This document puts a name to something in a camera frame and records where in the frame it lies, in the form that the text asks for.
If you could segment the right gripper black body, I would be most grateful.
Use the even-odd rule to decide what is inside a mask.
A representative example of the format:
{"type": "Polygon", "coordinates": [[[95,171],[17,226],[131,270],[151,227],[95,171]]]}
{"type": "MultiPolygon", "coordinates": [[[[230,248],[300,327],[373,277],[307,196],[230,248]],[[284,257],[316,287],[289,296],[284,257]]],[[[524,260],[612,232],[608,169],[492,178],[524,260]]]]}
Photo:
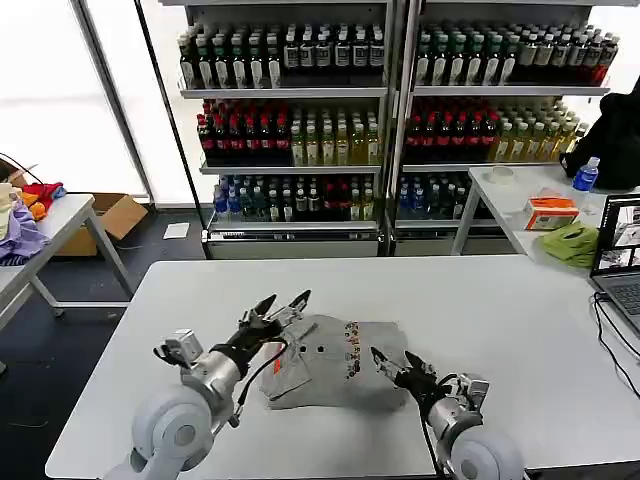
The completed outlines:
{"type": "Polygon", "coordinates": [[[449,385],[440,385],[437,376],[415,368],[396,374],[394,384],[406,389],[420,406],[431,406],[451,392],[449,385]]]}

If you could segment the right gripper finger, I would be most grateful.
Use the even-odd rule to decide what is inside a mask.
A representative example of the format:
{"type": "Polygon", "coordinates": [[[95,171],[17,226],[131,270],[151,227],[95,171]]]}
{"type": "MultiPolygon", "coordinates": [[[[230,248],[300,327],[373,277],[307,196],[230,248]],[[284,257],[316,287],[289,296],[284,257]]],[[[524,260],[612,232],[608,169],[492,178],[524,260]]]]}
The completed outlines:
{"type": "Polygon", "coordinates": [[[396,377],[399,373],[399,366],[387,358],[376,347],[371,347],[370,351],[377,372],[389,379],[392,383],[395,383],[396,377]]]}
{"type": "Polygon", "coordinates": [[[433,366],[429,363],[426,363],[419,356],[415,355],[412,352],[405,351],[405,357],[413,371],[420,372],[421,374],[431,377],[436,376],[436,371],[434,370],[433,366]]]}

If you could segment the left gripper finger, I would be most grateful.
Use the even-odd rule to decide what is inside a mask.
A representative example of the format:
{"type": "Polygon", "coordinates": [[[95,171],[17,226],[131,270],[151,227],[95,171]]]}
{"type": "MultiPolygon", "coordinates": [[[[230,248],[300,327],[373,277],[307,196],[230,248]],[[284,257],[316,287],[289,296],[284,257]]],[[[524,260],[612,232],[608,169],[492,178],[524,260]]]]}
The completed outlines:
{"type": "Polygon", "coordinates": [[[276,294],[261,300],[257,305],[244,312],[241,319],[242,325],[268,325],[271,323],[269,319],[269,311],[277,298],[276,294]]]}
{"type": "Polygon", "coordinates": [[[294,298],[288,305],[280,308],[271,315],[271,320],[280,325],[290,325],[303,317],[303,311],[308,305],[311,290],[305,290],[294,298]]]}

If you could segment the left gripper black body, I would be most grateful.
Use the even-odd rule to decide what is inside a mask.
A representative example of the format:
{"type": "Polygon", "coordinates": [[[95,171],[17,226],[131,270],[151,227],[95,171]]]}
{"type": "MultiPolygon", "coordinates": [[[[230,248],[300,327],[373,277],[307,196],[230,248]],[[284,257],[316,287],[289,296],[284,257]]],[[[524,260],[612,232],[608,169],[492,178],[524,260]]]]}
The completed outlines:
{"type": "Polygon", "coordinates": [[[225,343],[218,343],[212,347],[213,352],[219,352],[231,359],[244,378],[249,370],[250,362],[265,343],[274,341],[283,332],[278,320],[262,322],[259,326],[252,326],[248,321],[241,322],[238,330],[225,343]]]}

